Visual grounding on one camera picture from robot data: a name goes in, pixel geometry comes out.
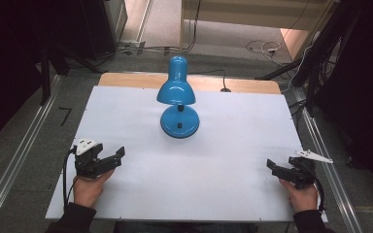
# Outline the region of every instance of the lamp base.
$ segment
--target lamp base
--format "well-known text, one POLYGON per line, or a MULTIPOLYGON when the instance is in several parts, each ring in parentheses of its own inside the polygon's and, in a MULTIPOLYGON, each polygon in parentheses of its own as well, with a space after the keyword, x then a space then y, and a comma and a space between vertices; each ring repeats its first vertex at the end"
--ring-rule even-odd
POLYGON ((171 106, 160 120, 163 131, 173 138, 187 138, 199 127, 199 117, 190 106, 171 106))

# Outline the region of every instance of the hand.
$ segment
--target hand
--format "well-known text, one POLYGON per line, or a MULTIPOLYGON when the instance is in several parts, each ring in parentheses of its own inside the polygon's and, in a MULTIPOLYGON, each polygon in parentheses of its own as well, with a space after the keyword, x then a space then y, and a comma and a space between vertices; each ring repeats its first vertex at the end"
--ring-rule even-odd
POLYGON ((104 182, 112 176, 114 171, 102 174, 94 180, 79 176, 75 177, 77 180, 74 184, 74 203, 93 209, 98 197, 102 194, 104 182))
POLYGON ((313 185, 298 190, 290 182, 280 179, 280 183, 289 192, 289 201, 296 213, 317 209, 318 192, 313 185))

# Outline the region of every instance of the table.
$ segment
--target table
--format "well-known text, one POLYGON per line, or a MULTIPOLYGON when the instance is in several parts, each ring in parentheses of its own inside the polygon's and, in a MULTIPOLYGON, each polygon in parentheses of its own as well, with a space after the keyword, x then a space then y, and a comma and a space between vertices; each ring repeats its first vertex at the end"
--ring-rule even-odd
MULTIPOLYGON (((222 79, 188 77, 197 99, 191 107, 201 125, 191 137, 174 139, 159 125, 168 106, 155 100, 165 80, 159 74, 105 74, 92 90, 76 139, 103 143, 101 158, 121 146, 126 150, 122 166, 105 184, 96 217, 292 221, 288 194, 266 167, 267 158, 289 167, 288 157, 302 150, 278 86, 226 79, 236 91, 226 93, 219 92, 222 79), (239 92, 255 84, 263 93, 239 92)), ((73 162, 68 161, 68 186, 73 162)), ((61 187, 59 179, 47 218, 62 216, 61 187)))
MULTIPOLYGON (((181 48, 184 19, 195 19, 199 0, 183 0, 181 48)), ((201 0, 199 20, 282 28, 292 59, 297 59, 317 31, 323 29, 337 0, 201 0)))

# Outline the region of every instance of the lamp shade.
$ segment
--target lamp shade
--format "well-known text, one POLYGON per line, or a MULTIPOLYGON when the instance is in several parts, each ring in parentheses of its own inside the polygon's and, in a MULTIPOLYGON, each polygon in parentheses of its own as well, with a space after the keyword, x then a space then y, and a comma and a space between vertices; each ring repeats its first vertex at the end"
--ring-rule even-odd
POLYGON ((168 80, 159 90, 156 100, 169 105, 190 105, 195 103, 195 94, 187 82, 187 60, 174 56, 169 61, 168 80))

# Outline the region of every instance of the person's left hand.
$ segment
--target person's left hand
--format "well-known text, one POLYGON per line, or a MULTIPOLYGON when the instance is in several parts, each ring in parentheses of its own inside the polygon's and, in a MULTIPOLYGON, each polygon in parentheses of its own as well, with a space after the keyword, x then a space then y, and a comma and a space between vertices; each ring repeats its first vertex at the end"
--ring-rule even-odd
POLYGON ((93 209, 98 197, 102 194, 104 182, 114 174, 114 171, 102 174, 94 180, 77 176, 74 184, 74 203, 93 209))

